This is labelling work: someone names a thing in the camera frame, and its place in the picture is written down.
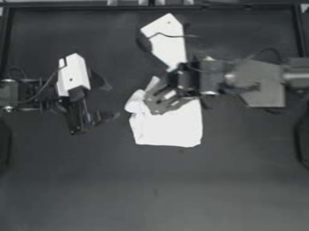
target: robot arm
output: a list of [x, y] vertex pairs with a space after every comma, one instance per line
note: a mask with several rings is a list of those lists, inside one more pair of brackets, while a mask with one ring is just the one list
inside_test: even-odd
[[3, 79], [0, 107], [8, 113], [56, 111], [67, 119], [71, 134], [86, 133], [115, 117], [110, 112], [89, 111], [87, 95], [99, 88], [110, 86], [87, 69], [85, 58], [75, 53], [59, 61], [59, 69], [48, 79]]

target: wire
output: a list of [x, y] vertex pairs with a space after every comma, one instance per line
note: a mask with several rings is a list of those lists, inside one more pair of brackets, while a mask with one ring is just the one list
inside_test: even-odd
[[162, 32], [157, 32], [154, 35], [151, 35], [150, 37], [147, 37], [147, 39], [153, 39], [155, 36], [158, 35], [163, 35], [167, 38], [201, 38], [201, 36], [196, 35], [196, 34], [185, 34], [185, 35], [169, 35], [166, 33]]
[[43, 93], [43, 91], [46, 90], [46, 88], [48, 87], [50, 83], [52, 82], [58, 72], [64, 68], [58, 68], [56, 71], [51, 74], [50, 78], [47, 79], [46, 83], [43, 84], [42, 88], [39, 89], [38, 93], [30, 97], [28, 99], [26, 100], [20, 100], [20, 101], [16, 101], [16, 102], [11, 102], [14, 104], [26, 104], [26, 103], [30, 103], [32, 100], [35, 100]]

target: white cloth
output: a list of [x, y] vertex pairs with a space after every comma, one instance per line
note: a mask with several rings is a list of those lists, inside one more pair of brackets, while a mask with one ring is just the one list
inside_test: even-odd
[[[153, 80], [146, 91], [155, 85]], [[196, 99], [178, 110], [153, 115], [143, 103], [145, 91], [137, 90], [125, 109], [131, 113], [130, 126], [137, 144], [193, 147], [201, 144], [204, 119], [200, 100]]]

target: black background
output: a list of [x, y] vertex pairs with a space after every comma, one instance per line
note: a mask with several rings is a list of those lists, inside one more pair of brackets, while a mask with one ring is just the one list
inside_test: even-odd
[[[0, 180], [0, 230], [307, 229], [309, 172], [292, 137], [303, 109], [270, 115], [220, 97], [204, 111], [202, 145], [134, 143], [123, 106], [163, 70], [138, 49], [135, 30], [165, 13], [16, 11], [7, 66], [47, 77], [78, 51], [114, 86], [93, 94], [91, 105], [121, 118], [73, 137], [60, 115], [6, 116], [14, 150]], [[273, 46], [297, 56], [289, 10], [173, 13], [204, 36], [200, 55], [234, 59]], [[201, 46], [188, 41], [190, 53]]]

